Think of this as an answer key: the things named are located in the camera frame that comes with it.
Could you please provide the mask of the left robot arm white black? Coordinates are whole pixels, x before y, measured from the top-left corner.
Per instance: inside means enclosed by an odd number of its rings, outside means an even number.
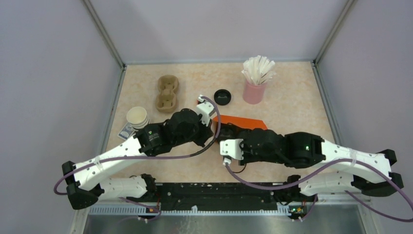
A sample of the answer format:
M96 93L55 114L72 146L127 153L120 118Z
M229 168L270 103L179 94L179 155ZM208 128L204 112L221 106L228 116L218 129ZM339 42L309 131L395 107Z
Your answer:
M155 179L149 174L133 178L112 178L119 171L146 160L186 159L200 155L211 147L209 138L216 139L211 129L212 104L195 110L184 108L160 123L151 123L138 130L115 148L92 159L62 164L63 177L54 192L67 196L74 210L88 208L98 201L114 198L142 198L151 201L156 196Z

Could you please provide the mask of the black cup lid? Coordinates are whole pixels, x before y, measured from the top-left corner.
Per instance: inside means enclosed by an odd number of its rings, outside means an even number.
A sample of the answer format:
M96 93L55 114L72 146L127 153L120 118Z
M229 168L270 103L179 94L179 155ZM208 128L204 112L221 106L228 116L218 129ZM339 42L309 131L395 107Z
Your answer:
M232 94L227 89L219 89L214 93L213 98L216 104L225 106L231 102Z

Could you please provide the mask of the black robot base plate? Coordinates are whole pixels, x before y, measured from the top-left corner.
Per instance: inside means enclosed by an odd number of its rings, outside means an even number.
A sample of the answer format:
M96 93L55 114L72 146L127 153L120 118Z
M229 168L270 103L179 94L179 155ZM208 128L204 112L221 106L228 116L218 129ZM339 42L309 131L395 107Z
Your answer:
M314 198L301 194L297 186L270 191L242 183L163 183L157 185L150 201L159 202L164 211L184 211L193 206L202 211L268 211Z

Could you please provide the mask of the orange paper bag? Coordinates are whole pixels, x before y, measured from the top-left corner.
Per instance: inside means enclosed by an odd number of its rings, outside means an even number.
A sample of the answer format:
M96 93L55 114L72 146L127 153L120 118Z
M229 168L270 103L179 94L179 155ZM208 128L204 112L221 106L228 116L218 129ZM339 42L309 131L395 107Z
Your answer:
M221 129L224 128L241 128L241 129L263 129L267 130L268 127L263 120L245 118L245 117L236 117L228 115L220 115L221 117Z

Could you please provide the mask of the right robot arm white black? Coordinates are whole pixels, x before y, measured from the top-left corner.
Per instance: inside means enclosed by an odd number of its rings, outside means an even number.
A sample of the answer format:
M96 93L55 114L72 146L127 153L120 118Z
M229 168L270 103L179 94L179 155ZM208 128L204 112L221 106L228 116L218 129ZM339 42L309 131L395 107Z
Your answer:
M404 187L401 175L391 169L397 161L393 150L366 153L306 132L283 136L263 129L241 132L234 147L231 156L243 163L270 162L295 169L324 166L335 170L287 185L285 193L292 201L304 195L345 191L386 197Z

